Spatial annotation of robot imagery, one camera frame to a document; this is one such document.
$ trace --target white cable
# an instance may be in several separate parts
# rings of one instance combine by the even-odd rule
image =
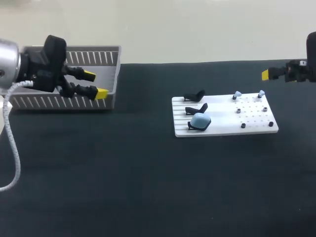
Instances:
[[[7,94],[5,95],[4,101],[3,101],[3,109],[2,110],[3,110],[4,127],[6,129],[6,133],[8,134],[9,143],[10,143],[11,149],[13,151],[13,157],[14,157],[14,161],[15,161],[15,175],[14,175],[14,178],[11,181],[11,183],[9,183],[7,186],[0,188],[0,192],[6,191],[6,190],[12,188],[18,182],[20,175],[21,175],[21,163],[20,163],[19,152],[18,152],[18,149],[16,148],[16,144],[15,144],[15,141],[13,138],[13,134],[12,134],[10,122],[9,122],[8,102],[9,102],[10,96],[17,88],[25,87],[25,86],[32,87],[33,82],[30,80],[26,80],[26,81],[22,81],[22,82],[18,82],[18,83],[13,84],[10,87],[10,89],[7,91]]]

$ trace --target white wall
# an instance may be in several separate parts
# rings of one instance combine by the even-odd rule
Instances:
[[[306,57],[313,0],[0,0],[0,38],[123,48],[123,63]]]

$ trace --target light blue ball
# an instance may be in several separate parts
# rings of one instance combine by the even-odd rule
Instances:
[[[203,129],[209,124],[210,120],[211,117],[209,115],[196,113],[191,120],[191,125],[193,127]]]

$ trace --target silver cylinder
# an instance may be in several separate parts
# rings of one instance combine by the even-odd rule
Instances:
[[[16,80],[21,66],[19,46],[0,39],[0,87],[8,89]]]

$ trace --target black table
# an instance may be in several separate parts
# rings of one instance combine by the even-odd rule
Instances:
[[[112,112],[13,112],[0,235],[315,236],[316,84],[261,81],[284,63],[122,65]],[[279,132],[176,138],[171,98],[200,89],[264,90]],[[3,132],[0,185],[13,175]]]

